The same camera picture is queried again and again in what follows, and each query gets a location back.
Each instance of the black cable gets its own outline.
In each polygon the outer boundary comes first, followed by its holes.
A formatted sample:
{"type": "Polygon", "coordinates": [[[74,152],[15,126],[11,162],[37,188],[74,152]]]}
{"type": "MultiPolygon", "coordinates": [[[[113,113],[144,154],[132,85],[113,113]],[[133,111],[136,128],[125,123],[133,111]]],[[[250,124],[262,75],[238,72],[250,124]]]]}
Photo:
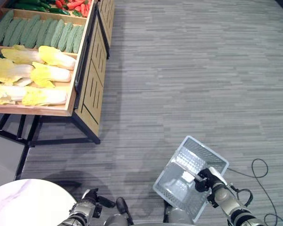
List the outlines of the black cable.
{"type": "Polygon", "coordinates": [[[239,198],[239,193],[241,192],[248,192],[250,194],[250,197],[249,199],[247,200],[247,202],[244,204],[246,207],[248,207],[250,205],[250,203],[253,201],[254,199],[254,196],[253,196],[253,193],[247,189],[247,188],[244,188],[244,189],[238,189],[238,188],[235,188],[234,185],[231,185],[231,189],[233,189],[235,192],[236,192],[236,196],[237,196],[237,199],[240,200],[239,198]]]}
{"type": "Polygon", "coordinates": [[[276,226],[276,225],[278,224],[278,219],[280,219],[281,221],[283,221],[283,219],[277,215],[277,210],[276,210],[276,208],[275,208],[275,205],[274,205],[272,199],[269,197],[267,191],[265,190],[265,188],[263,187],[263,185],[262,185],[262,184],[260,183],[260,181],[258,180],[258,178],[263,178],[263,177],[265,177],[265,176],[268,174],[268,164],[267,164],[263,159],[254,159],[253,162],[251,163],[251,171],[252,171],[252,173],[253,173],[254,176],[247,175],[247,174],[238,172],[238,171],[233,170],[233,169],[230,169],[230,168],[228,168],[228,170],[233,171],[233,172],[235,172],[235,173],[239,173],[239,174],[244,175],[244,176],[246,176],[246,177],[250,177],[250,178],[255,178],[255,179],[256,179],[256,181],[258,182],[258,184],[260,185],[260,187],[262,188],[262,190],[265,192],[265,194],[267,195],[268,199],[270,200],[270,203],[272,204],[273,209],[274,209],[274,212],[275,212],[274,214],[273,214],[273,213],[268,213],[268,214],[266,214],[266,215],[264,216],[264,223],[265,223],[267,226],[268,226],[268,224],[266,223],[266,217],[269,216],[269,215],[275,216],[275,224],[274,224],[274,226],[276,226]],[[254,163],[255,163],[255,161],[262,161],[262,162],[265,164],[265,166],[266,166],[266,173],[265,173],[264,175],[262,175],[262,176],[257,176],[257,175],[256,175],[255,170],[254,170],[254,163]]]}

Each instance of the vegetable display shelf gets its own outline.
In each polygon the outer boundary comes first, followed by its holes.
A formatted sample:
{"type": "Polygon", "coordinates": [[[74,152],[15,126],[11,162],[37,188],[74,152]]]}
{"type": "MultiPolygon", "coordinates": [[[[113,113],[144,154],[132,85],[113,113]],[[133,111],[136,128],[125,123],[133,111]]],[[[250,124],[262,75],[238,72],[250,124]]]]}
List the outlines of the vegetable display shelf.
{"type": "MultiPolygon", "coordinates": [[[[30,19],[35,15],[40,15],[41,20],[52,18],[62,19],[65,23],[72,22],[74,25],[84,25],[82,40],[78,53],[65,53],[76,59],[75,68],[72,72],[70,82],[55,82],[59,89],[67,90],[67,100],[65,105],[51,106],[25,106],[18,103],[16,105],[0,105],[0,113],[3,116],[0,120],[0,136],[24,145],[24,151],[17,169],[16,179],[20,178],[24,162],[30,147],[36,145],[70,144],[70,143],[100,143],[100,113],[103,96],[103,86],[105,80],[106,61],[109,58],[109,44],[107,40],[103,15],[101,15],[101,4],[97,0],[92,0],[92,8],[89,9],[87,18],[53,14],[47,12],[28,11],[21,9],[14,10],[14,18],[30,19]],[[11,114],[21,115],[17,134],[12,134],[4,130],[4,125],[11,114]],[[22,137],[26,115],[34,115],[29,135],[22,137]],[[79,128],[85,138],[75,139],[55,139],[38,140],[38,132],[43,122],[71,122],[79,128]]],[[[1,8],[1,18],[12,9],[1,8]]]]}

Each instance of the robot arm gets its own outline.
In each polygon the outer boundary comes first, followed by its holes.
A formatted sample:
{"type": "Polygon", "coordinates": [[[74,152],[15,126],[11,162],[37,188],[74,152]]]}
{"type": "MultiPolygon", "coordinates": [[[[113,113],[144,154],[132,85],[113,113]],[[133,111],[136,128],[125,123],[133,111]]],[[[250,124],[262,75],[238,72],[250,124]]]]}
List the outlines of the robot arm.
{"type": "Polygon", "coordinates": [[[211,189],[208,201],[214,208],[220,206],[232,226],[266,226],[232,195],[226,181],[217,170],[210,167],[200,171],[198,175],[203,180],[195,179],[196,190],[204,192],[211,189]]]}
{"type": "Polygon", "coordinates": [[[116,204],[97,195],[98,189],[87,190],[82,199],[70,210],[69,217],[58,226],[89,226],[92,218],[99,218],[102,205],[113,208],[116,204]]]}

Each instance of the wooden drawer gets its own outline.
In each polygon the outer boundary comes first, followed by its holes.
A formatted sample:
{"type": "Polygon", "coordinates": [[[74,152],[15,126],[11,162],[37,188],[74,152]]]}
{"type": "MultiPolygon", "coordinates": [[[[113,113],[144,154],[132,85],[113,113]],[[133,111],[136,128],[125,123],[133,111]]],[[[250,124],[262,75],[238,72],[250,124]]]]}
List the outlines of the wooden drawer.
{"type": "Polygon", "coordinates": [[[115,10],[114,0],[101,0],[100,17],[103,22],[103,26],[109,46],[111,46],[114,10],[115,10]]]}
{"type": "Polygon", "coordinates": [[[104,43],[103,35],[101,33],[100,24],[98,23],[98,20],[96,20],[96,22],[97,24],[96,26],[94,26],[94,30],[93,30],[94,42],[92,43],[91,59],[93,61],[94,67],[101,81],[101,84],[104,85],[107,52],[105,49],[105,43],[104,43]]]}
{"type": "Polygon", "coordinates": [[[98,135],[107,53],[97,18],[87,53],[82,92],[75,113],[98,135]]]}
{"type": "MultiPolygon", "coordinates": [[[[10,9],[7,9],[7,8],[0,9],[0,19],[9,10],[10,9]]],[[[29,19],[29,18],[32,18],[34,15],[40,15],[41,20],[46,20],[48,18],[52,18],[54,20],[62,19],[65,23],[72,22],[74,25],[84,25],[84,32],[83,32],[78,54],[66,53],[67,55],[76,59],[76,64],[75,64],[75,68],[72,73],[71,81],[70,82],[55,82],[55,85],[58,89],[64,89],[68,93],[66,104],[57,105],[57,106],[54,106],[54,105],[51,105],[51,106],[24,106],[24,105],[21,105],[21,103],[17,103],[16,105],[0,105],[0,113],[71,116],[74,110],[75,98],[76,98],[75,78],[78,74],[81,73],[80,68],[82,65],[83,55],[85,54],[85,52],[82,51],[82,49],[83,49],[84,43],[88,39],[89,32],[87,30],[90,29],[90,26],[92,24],[92,19],[93,19],[92,10],[90,10],[89,16],[87,18],[83,18],[83,17],[45,13],[45,12],[14,9],[14,17],[29,19]]],[[[101,64],[99,64],[99,66],[104,68],[106,66],[106,61],[104,61],[103,63],[104,63],[103,66],[101,64]]]]}

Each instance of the white round table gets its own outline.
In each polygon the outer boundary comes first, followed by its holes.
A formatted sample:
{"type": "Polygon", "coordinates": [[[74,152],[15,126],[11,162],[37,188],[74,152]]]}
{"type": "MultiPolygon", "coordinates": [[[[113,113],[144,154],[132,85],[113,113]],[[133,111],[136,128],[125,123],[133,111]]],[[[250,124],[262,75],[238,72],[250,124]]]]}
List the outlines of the white round table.
{"type": "Polygon", "coordinates": [[[0,186],[0,226],[57,226],[76,203],[64,188],[23,179],[0,186]]]}

